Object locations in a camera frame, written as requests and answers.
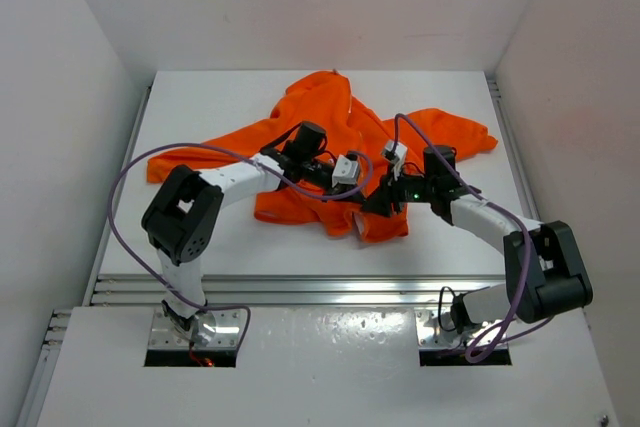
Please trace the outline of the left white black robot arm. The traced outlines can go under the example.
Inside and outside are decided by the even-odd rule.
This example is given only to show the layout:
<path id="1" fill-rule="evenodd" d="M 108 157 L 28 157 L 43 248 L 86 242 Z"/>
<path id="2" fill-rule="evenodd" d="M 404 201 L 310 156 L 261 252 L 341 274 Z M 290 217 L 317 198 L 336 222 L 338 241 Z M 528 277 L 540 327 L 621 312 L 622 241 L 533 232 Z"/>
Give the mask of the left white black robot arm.
<path id="1" fill-rule="evenodd" d="M 181 164 L 171 170 L 141 226 L 168 283 L 162 308 L 174 326 L 189 332 L 205 310 L 200 257 L 223 208 L 301 181 L 320 189 L 307 193 L 313 199 L 364 203 L 358 155 L 350 152 L 331 163 L 322 161 L 326 145 L 325 129 L 305 121 L 236 163 L 203 170 Z"/>

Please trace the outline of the orange zip jacket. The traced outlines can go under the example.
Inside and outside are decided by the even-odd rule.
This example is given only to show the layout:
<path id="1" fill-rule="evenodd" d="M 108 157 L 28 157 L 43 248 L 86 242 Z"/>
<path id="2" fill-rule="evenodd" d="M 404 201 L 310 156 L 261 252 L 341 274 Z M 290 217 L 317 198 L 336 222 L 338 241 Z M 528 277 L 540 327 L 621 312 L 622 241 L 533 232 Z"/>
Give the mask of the orange zip jacket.
<path id="1" fill-rule="evenodd" d="M 216 152 L 216 147 L 250 157 L 302 121 L 313 122 L 326 130 L 330 154 L 357 150 L 373 161 L 374 176 L 367 186 L 369 190 L 377 186 L 386 171 L 380 153 L 395 133 L 407 146 L 407 159 L 412 165 L 422 159 L 426 146 L 424 136 L 435 144 L 453 147 L 459 160 L 489 152 L 498 144 L 485 125 L 436 108 L 421 109 L 409 116 L 412 126 L 396 126 L 393 119 L 382 120 L 352 95 L 346 77 L 319 71 L 290 85 L 269 117 L 208 140 L 206 149 L 178 148 L 150 158 L 146 179 L 151 184 L 161 183 L 181 164 L 200 170 L 232 163 L 232 158 Z M 367 243 L 386 242 L 409 233 L 405 213 L 391 218 L 362 213 L 354 204 L 321 202 L 291 188 L 257 195 L 254 216 L 261 222 L 281 225 L 318 222 L 332 237 L 357 230 L 361 240 Z"/>

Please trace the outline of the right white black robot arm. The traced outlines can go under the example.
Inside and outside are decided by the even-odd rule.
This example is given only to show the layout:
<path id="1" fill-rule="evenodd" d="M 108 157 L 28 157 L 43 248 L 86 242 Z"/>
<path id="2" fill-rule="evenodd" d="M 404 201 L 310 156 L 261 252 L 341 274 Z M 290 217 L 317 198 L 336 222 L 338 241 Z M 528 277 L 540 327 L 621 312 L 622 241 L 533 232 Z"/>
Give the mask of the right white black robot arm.
<path id="1" fill-rule="evenodd" d="M 471 331 L 508 312 L 532 324 L 590 305 L 593 287 L 571 227 L 513 215 L 462 184 L 455 154 L 448 146 L 423 151 L 424 171 L 404 170 L 407 149 L 388 142 L 383 158 L 389 167 L 362 209 L 391 218 L 410 203 L 426 203 L 449 225 L 465 230 L 504 259 L 503 284 L 455 296 L 447 316 L 450 329 Z"/>

